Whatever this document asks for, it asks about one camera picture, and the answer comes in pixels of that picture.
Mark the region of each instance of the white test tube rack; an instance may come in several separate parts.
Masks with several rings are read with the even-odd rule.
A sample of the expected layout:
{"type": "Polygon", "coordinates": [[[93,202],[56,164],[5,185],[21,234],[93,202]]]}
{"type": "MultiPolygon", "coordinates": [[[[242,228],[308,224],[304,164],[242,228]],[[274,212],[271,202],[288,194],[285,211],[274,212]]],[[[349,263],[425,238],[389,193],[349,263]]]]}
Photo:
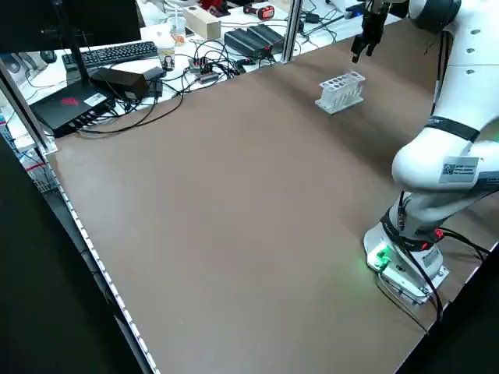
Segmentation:
{"type": "Polygon", "coordinates": [[[363,100],[360,94],[365,80],[366,78],[354,71],[328,79],[320,84],[322,96],[315,104],[332,115],[360,103],[363,100]]]}

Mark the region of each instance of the monitor stand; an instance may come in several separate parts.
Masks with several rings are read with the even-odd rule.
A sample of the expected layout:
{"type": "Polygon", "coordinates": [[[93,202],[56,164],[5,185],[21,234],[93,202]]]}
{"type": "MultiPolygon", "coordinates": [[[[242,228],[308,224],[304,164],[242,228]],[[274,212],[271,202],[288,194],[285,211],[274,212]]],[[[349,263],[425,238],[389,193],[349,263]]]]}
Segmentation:
{"type": "Polygon", "coordinates": [[[65,0],[51,1],[57,13],[62,37],[69,44],[78,70],[67,74],[67,87],[37,101],[30,107],[45,128],[55,138],[59,138],[92,122],[95,115],[102,115],[105,111],[111,110],[115,101],[111,93],[90,81],[89,72],[76,41],[75,30],[64,11],[65,0]]]}

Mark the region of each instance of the bottle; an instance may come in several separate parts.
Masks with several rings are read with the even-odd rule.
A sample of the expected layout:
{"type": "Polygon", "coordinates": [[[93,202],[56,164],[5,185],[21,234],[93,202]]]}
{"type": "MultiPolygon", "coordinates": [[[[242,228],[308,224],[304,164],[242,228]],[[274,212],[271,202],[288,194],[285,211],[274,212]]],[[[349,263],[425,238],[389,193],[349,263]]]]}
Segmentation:
{"type": "Polygon", "coordinates": [[[175,68],[175,41],[169,35],[157,33],[157,54],[161,62],[161,67],[167,72],[175,68]]]}
{"type": "Polygon", "coordinates": [[[175,8],[175,15],[168,20],[168,25],[175,45],[184,44],[186,42],[186,19],[180,14],[178,8],[175,8]]]}

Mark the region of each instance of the green led light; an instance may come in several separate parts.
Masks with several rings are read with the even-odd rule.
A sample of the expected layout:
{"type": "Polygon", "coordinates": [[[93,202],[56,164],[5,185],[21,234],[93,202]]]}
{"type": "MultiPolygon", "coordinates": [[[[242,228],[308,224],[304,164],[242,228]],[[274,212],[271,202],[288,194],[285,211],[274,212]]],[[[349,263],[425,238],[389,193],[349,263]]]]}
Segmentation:
{"type": "Polygon", "coordinates": [[[391,248],[386,243],[381,242],[376,248],[369,254],[369,263],[373,264],[375,267],[385,268],[390,263],[390,253],[391,248]]]}

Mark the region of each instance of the led strip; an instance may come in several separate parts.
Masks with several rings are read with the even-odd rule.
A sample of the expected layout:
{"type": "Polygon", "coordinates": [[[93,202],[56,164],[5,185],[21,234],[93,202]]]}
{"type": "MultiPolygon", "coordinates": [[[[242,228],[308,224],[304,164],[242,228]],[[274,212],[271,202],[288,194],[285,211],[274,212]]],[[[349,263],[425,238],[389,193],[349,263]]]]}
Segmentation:
{"type": "Polygon", "coordinates": [[[106,270],[106,267],[104,266],[104,263],[101,260],[101,257],[99,257],[97,250],[94,247],[94,243],[90,240],[90,236],[87,233],[87,230],[83,227],[83,224],[81,220],[78,218],[78,214],[73,208],[73,205],[69,201],[69,198],[67,194],[65,193],[65,190],[63,189],[61,183],[59,182],[57,175],[55,175],[54,170],[52,169],[51,165],[47,162],[45,159],[46,165],[48,166],[50,172],[54,176],[55,184],[57,185],[57,188],[59,192],[62,195],[62,198],[64,199],[64,202],[71,213],[71,216],[73,217],[73,220],[78,227],[78,230],[80,230],[80,234],[83,237],[83,240],[87,244],[87,247],[90,251],[90,254],[94,257],[95,262],[97,263],[97,266],[99,267],[99,270],[101,271],[102,277],[105,279],[106,283],[109,286],[109,289],[111,290],[111,293],[113,297],[115,298],[116,302],[118,303],[118,306],[120,310],[123,313],[123,316],[125,317],[126,322],[129,325],[129,328],[131,329],[133,336],[135,337],[137,343],[140,346],[140,349],[142,350],[143,355],[146,357],[147,362],[149,363],[150,368],[152,369],[152,372],[154,374],[161,374],[159,368],[156,366],[156,362],[153,360],[152,354],[149,352],[147,349],[146,343],[143,341],[143,338],[140,336],[139,329],[137,329],[136,324],[133,322],[132,316],[130,315],[130,312],[125,306],[125,302],[123,301],[123,298],[120,296],[118,293],[118,290],[116,289],[115,284],[112,282],[111,276],[109,275],[109,272],[106,270]]]}

